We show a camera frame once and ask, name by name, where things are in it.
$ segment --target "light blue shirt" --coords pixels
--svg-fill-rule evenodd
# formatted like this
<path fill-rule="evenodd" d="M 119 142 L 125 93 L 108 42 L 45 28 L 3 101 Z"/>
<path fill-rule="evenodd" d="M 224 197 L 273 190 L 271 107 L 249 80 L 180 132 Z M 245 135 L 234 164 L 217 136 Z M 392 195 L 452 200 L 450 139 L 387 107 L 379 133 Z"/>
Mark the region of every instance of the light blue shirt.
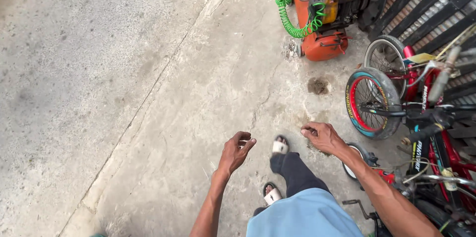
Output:
<path fill-rule="evenodd" d="M 327 191 L 311 188 L 273 203 L 250 218 L 247 237 L 362 237 L 352 218 Z"/>

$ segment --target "red rim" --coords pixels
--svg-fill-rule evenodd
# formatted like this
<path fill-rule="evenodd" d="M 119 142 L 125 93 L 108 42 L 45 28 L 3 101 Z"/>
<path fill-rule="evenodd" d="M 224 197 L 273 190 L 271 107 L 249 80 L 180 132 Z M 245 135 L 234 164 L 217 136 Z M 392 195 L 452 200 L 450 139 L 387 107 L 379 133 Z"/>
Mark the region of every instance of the red rim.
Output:
<path fill-rule="evenodd" d="M 356 121 L 359 123 L 359 125 L 361 127 L 363 127 L 365 130 L 368 130 L 368 131 L 378 131 L 380 129 L 382 129 L 382 127 L 384 126 L 384 124 L 382 124 L 379 128 L 372 128 L 370 126 L 368 126 L 364 120 L 362 119 L 362 117 L 360 116 L 360 113 L 358 112 L 358 108 L 357 108 L 357 103 L 356 103 L 356 99 L 355 99 L 355 95 L 356 95 L 356 89 L 357 89 L 357 85 L 363 80 L 363 79 L 367 79 L 367 80 L 370 80 L 374 83 L 375 87 L 379 87 L 379 85 L 377 85 L 377 83 L 370 77 L 367 77 L 367 76 L 360 76 L 358 78 L 356 78 L 354 80 L 354 82 L 352 83 L 352 86 L 350 87 L 350 92 L 349 92 L 349 103 L 350 103 L 350 107 L 352 109 L 352 112 L 354 114 L 354 117 L 356 119 Z"/>

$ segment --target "concrete ground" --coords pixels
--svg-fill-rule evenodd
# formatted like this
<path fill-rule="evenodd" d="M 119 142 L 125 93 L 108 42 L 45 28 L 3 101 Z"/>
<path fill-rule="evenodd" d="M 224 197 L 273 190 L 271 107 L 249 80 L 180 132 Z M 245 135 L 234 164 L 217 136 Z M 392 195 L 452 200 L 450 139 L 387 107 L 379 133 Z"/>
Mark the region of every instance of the concrete ground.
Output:
<path fill-rule="evenodd" d="M 341 162 L 299 133 L 329 122 L 383 165 L 408 159 L 402 132 L 370 142 L 347 117 L 368 40 L 349 27 L 346 55 L 309 62 L 280 22 L 274 0 L 0 0 L 2 236 L 185 236 L 240 130 L 258 143 L 225 191 L 219 236 L 246 234 L 266 181 L 285 192 L 268 167 L 278 133 L 338 201 L 371 211 Z"/>

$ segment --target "white sandal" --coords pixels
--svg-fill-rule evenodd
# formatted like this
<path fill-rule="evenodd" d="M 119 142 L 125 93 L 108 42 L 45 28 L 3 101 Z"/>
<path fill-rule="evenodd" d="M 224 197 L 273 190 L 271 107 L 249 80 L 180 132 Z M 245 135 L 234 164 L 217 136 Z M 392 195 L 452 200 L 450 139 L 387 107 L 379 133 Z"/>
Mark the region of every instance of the white sandal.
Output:
<path fill-rule="evenodd" d="M 273 189 L 266 194 L 266 187 L 270 185 L 273 187 Z M 268 206 L 272 205 L 274 202 L 277 200 L 281 200 L 283 197 L 281 197 L 281 192 L 277 189 L 276 185 L 274 185 L 273 182 L 267 182 L 264 187 L 263 187 L 263 197 L 265 198 L 266 203 Z"/>
<path fill-rule="evenodd" d="M 286 141 L 286 144 L 280 142 L 277 140 L 277 138 L 280 137 Z M 273 153 L 282 153 L 282 154 L 287 154 L 289 151 L 289 141 L 287 138 L 285 138 L 283 135 L 277 135 L 275 140 L 273 141 Z"/>

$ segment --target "black fence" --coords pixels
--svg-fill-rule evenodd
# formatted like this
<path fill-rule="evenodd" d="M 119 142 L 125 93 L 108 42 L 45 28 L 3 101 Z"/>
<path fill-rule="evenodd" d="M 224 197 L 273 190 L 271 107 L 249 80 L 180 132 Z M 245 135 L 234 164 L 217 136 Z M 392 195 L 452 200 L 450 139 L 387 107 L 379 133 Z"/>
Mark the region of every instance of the black fence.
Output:
<path fill-rule="evenodd" d="M 419 53 L 439 53 L 447 43 L 476 22 L 476 0 L 387 0 L 383 14 L 368 34 L 372 41 L 388 34 Z M 476 46 L 476 34 L 462 44 Z M 445 98 L 456 104 L 476 104 L 476 66 L 461 69 Z"/>

